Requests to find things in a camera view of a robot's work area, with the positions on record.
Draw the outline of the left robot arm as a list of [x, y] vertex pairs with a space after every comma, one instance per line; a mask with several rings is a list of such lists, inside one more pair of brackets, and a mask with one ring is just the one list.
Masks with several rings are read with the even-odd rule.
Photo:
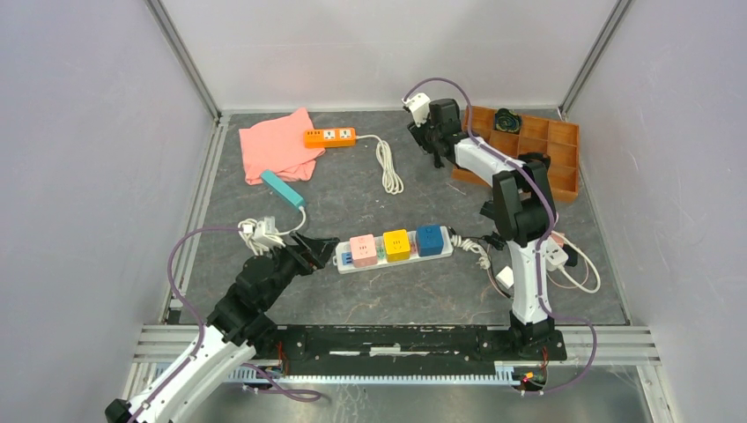
[[292, 243], [251, 256], [196, 337], [154, 382], [105, 410], [108, 422], [185, 422], [240, 365], [266, 359], [277, 347], [277, 324], [267, 311], [294, 278], [325, 267], [340, 240], [296, 231]]

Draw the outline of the white multicolour power strip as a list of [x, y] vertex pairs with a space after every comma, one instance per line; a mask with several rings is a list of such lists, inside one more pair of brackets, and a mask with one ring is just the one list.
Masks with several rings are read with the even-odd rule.
[[332, 263], [340, 274], [350, 274], [447, 258], [454, 251], [445, 226], [425, 225], [351, 237], [337, 245]]

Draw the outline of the yellow cube plug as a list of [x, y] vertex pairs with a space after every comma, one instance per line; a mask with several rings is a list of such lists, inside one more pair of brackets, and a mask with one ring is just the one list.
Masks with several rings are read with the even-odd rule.
[[382, 240], [386, 259], [389, 263], [410, 258], [410, 239], [405, 229], [385, 232], [382, 235]]

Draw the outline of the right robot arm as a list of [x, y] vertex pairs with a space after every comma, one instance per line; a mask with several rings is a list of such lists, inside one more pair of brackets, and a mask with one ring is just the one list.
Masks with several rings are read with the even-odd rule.
[[565, 342], [544, 295], [547, 245], [557, 217], [545, 164], [512, 159], [490, 146], [462, 123], [453, 99], [417, 93], [403, 107], [412, 116], [410, 134], [433, 155], [436, 167], [448, 160], [492, 189], [492, 220], [507, 244], [514, 280], [507, 331], [511, 353], [521, 360], [566, 359]]

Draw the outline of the blue cube plug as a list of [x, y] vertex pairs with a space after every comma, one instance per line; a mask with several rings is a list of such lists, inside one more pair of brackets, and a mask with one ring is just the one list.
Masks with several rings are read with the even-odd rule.
[[444, 237], [437, 225], [419, 226], [416, 229], [416, 244], [421, 257], [440, 255], [444, 249]]

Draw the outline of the pink cube plug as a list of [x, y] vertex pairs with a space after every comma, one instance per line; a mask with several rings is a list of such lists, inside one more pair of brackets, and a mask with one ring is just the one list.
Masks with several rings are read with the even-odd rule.
[[375, 238], [372, 234], [364, 234], [350, 238], [352, 265], [363, 268], [378, 263], [378, 253]]

